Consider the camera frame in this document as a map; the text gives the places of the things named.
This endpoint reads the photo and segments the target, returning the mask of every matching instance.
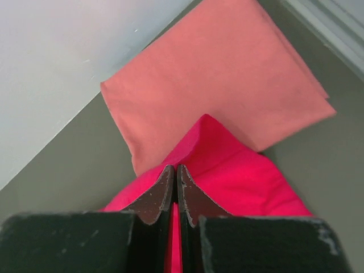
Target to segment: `pink towel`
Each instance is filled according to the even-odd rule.
[[[137,175],[205,113],[255,151],[335,113],[256,0],[203,0],[101,88]]]
[[[139,176],[104,209],[118,211],[156,182],[167,164],[185,164],[196,184],[236,216],[311,216],[283,175],[265,156],[240,144],[204,115],[162,164]],[[179,214],[173,209],[172,272],[180,269]]]

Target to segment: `pink cloth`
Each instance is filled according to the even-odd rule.
[[[255,151],[335,113],[256,0],[203,0],[101,92],[137,175],[205,113]]]
[[[280,171],[204,115],[162,164],[139,176],[104,209],[121,210],[148,190],[167,164],[185,164],[196,184],[236,216],[311,216]],[[180,271],[179,215],[173,208],[172,272]]]

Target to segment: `salmon pink cloth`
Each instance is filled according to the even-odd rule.
[[[205,113],[255,151],[335,113],[256,0],[203,0],[101,92],[137,175]]]
[[[104,209],[130,205],[155,183],[168,164],[185,164],[195,183],[235,216],[311,216],[280,171],[242,145],[209,115],[202,116],[162,164],[139,176]],[[179,214],[173,208],[171,272],[180,273]]]

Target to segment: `hot pink fabric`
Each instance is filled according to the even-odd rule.
[[[162,164],[139,176],[104,209],[121,210],[156,182],[167,164],[185,164],[196,184],[236,216],[311,216],[280,171],[204,115]],[[179,215],[173,208],[172,272],[180,271]]]
[[[101,92],[137,175],[205,113],[255,151],[335,113],[256,0],[203,0]]]

